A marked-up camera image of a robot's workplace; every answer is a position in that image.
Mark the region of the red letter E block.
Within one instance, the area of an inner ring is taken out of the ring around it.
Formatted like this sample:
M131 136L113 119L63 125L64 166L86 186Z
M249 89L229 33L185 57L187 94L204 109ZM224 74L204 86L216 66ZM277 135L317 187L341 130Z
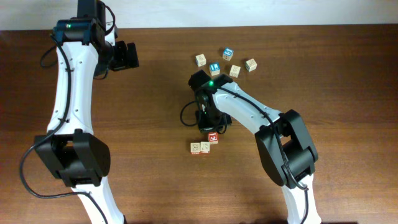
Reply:
M210 132L208 133L208 142L210 144L218 144L219 137L217 132Z

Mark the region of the plain wooden picture block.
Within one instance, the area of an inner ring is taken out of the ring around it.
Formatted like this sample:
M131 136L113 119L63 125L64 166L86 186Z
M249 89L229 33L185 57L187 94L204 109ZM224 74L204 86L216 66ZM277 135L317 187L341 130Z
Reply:
M202 154L209 154L210 153L210 143L209 142L201 142L200 143L200 152Z

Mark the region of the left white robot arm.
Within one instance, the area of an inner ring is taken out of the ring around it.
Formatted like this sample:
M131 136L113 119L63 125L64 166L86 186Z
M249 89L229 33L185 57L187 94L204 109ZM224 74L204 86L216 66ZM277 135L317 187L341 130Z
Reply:
M116 24L106 21L109 11L102 1L79 1L77 15L53 28L55 105L47 133L36 136L32 147L50 173L79 196L92 223L126 222L108 182L109 147L93 132L93 80L139 66L135 44L117 41Z

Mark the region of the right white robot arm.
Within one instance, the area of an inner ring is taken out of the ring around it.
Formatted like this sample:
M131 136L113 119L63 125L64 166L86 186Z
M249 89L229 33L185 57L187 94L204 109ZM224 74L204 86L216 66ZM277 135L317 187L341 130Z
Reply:
M302 117L263 105L227 75L211 78L200 70L188 85L202 133L220 131L235 119L254 135L264 171L282 189L288 223L321 223L313 195L318 152Z

